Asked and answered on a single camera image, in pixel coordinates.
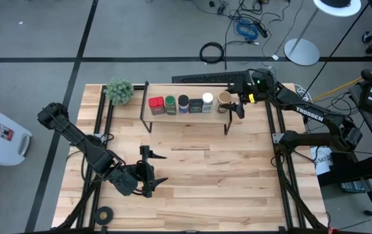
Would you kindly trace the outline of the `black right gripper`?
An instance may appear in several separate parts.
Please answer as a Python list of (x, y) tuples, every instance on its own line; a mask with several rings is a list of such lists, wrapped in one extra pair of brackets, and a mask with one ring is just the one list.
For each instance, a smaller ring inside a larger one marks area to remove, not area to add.
[(220, 109), (223, 111), (234, 111), (239, 119), (245, 118), (244, 105), (265, 101), (269, 97), (274, 81), (271, 70), (258, 68), (246, 71), (249, 72), (251, 77), (250, 83), (240, 80), (226, 89), (228, 93), (238, 95), (238, 104), (225, 103), (220, 105)]

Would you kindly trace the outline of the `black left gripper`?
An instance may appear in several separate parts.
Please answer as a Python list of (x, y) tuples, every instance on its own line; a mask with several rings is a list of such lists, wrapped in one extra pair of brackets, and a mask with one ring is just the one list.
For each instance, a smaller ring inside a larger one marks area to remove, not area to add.
[(149, 146), (140, 146), (142, 159), (129, 165), (123, 164), (123, 161), (113, 151), (108, 149), (107, 152), (118, 160), (115, 167), (107, 175), (107, 179), (123, 196), (134, 194), (151, 198), (153, 190), (156, 190), (157, 186), (168, 180), (168, 177), (155, 179), (153, 167), (147, 160), (148, 158), (166, 159), (166, 157), (155, 154)]

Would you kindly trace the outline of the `bagel seasoning jar white lid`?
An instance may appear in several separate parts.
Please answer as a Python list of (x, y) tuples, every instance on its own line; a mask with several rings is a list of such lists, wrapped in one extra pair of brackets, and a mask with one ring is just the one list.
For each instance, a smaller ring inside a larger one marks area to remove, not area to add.
[(202, 112), (209, 113), (212, 111), (212, 105), (213, 105), (213, 95), (209, 92), (204, 93), (202, 96), (203, 106), (202, 106)]

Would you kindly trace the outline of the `black square spice tin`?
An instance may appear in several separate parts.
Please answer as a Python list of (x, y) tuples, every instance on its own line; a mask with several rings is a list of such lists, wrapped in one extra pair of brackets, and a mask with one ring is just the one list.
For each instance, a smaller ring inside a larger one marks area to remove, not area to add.
[(189, 99), (189, 112), (191, 114), (202, 113), (203, 100), (202, 99)]

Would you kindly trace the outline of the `garlic powder bottle black lid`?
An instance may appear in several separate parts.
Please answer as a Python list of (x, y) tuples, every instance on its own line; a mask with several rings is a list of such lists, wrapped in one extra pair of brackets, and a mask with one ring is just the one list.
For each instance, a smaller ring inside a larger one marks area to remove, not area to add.
[(179, 113), (188, 114), (189, 113), (189, 97), (187, 95), (180, 95), (178, 98)]

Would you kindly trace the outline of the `oregano jar green lid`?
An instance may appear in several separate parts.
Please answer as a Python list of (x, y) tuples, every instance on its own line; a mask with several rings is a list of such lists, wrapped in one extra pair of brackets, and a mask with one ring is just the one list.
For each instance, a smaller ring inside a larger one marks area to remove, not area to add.
[(174, 96), (166, 96), (165, 98), (165, 109), (168, 115), (176, 115), (176, 99)]

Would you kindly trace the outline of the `smoked paprika tin red lid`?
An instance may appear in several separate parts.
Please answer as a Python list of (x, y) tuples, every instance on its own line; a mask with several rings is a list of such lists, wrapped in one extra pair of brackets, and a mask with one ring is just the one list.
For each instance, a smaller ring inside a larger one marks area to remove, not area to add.
[(162, 96), (159, 97), (150, 97), (149, 98), (149, 108), (151, 110), (151, 114), (153, 116), (159, 115), (159, 114), (165, 114), (165, 102), (164, 98)]

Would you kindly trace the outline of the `black floor vent grate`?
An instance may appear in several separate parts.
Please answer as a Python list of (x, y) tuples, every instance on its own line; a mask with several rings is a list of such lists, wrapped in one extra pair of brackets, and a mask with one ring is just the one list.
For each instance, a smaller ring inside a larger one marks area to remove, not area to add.
[(204, 73), (195, 75), (180, 75), (171, 78), (172, 83), (235, 83), (245, 80), (251, 82), (248, 71), (231, 71), (221, 73)]

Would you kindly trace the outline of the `black tape roll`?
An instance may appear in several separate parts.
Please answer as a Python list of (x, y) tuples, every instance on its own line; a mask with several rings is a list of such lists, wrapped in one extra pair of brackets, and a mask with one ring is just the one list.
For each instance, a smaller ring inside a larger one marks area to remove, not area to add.
[(97, 209), (94, 220), (96, 224), (105, 226), (112, 221), (113, 217), (113, 210), (110, 207), (103, 206)]

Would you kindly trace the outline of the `black power strip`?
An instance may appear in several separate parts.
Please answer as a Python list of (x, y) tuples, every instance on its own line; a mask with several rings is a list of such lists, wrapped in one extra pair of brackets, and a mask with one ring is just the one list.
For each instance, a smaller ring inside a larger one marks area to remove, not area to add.
[(258, 28), (258, 32), (264, 37), (264, 38), (267, 38), (268, 35), (267, 35), (267, 30), (266, 28), (262, 25), (262, 23), (260, 21), (256, 21), (254, 23), (256, 25), (256, 27)]

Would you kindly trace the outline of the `small green potted plant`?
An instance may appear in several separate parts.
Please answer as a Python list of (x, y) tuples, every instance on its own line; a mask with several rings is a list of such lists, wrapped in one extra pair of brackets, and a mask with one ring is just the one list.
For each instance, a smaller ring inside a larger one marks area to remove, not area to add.
[(111, 80), (105, 90), (105, 96), (113, 106), (127, 104), (134, 95), (134, 86), (126, 79)]

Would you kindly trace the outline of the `white paper label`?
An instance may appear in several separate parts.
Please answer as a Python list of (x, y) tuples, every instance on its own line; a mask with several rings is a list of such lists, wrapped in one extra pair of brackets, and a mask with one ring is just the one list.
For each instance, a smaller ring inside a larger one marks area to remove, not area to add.
[(328, 147), (312, 147), (310, 148), (312, 159), (315, 163), (316, 174), (321, 175), (330, 171), (333, 165), (331, 153), (332, 150)]

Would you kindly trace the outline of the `wooden shelf black metal frame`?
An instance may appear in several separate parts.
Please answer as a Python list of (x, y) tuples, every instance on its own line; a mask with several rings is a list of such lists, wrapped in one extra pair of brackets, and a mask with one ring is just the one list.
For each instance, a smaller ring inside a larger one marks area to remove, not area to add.
[[(186, 124), (222, 124), (224, 125), (224, 134), (227, 135), (232, 123), (232, 113), (218, 113), (217, 111), (217, 95), (224, 91), (224, 84), (149, 84), (145, 82), (143, 86), (142, 106), (140, 111), (140, 120), (146, 130), (151, 133), (154, 122), (163, 123), (186, 123)], [(179, 114), (176, 115), (158, 114), (152, 115), (149, 108), (149, 98), (174, 96), (176, 108), (179, 108), (178, 97), (182, 94), (189, 98), (202, 98), (204, 93), (214, 95), (213, 107), (210, 113), (194, 113), (194, 114)]]

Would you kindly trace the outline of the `black metal table frame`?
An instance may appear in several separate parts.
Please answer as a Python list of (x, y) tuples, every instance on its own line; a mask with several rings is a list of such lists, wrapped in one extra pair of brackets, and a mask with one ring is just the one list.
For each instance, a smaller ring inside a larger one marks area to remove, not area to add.
[[(116, 132), (118, 119), (128, 120), (131, 123), (138, 121), (144, 86), (137, 84), (135, 89), (137, 94), (131, 110), (119, 112), (105, 98), (105, 85), (87, 84), (82, 95), (77, 126), (84, 132), (101, 136), (103, 133)], [(109, 206), (118, 213), (123, 210), (126, 201), (109, 183), (101, 186), (84, 185), (76, 174), (77, 166), (79, 162), (76, 159), (70, 160), (66, 166), (53, 227), (49, 234), (328, 234), (329, 232), (327, 226), (317, 229), (288, 227), (286, 220), (291, 217), (290, 208), (295, 207), (295, 202), (290, 201), (278, 208), (276, 205), (282, 203), (282, 200), (276, 194), (271, 198), (266, 196), (254, 198), (257, 203), (265, 203), (263, 207), (257, 206), (259, 210), (257, 217), (281, 218), (281, 222), (259, 222), (257, 230), (209, 227), (215, 222), (214, 218), (198, 220), (196, 216), (186, 213), (171, 216), (170, 219), (177, 222), (177, 226), (171, 229), (163, 227), (165, 222), (162, 219), (140, 216), (113, 218), (108, 224), (100, 225), (95, 222), (96, 210), (100, 205)]]

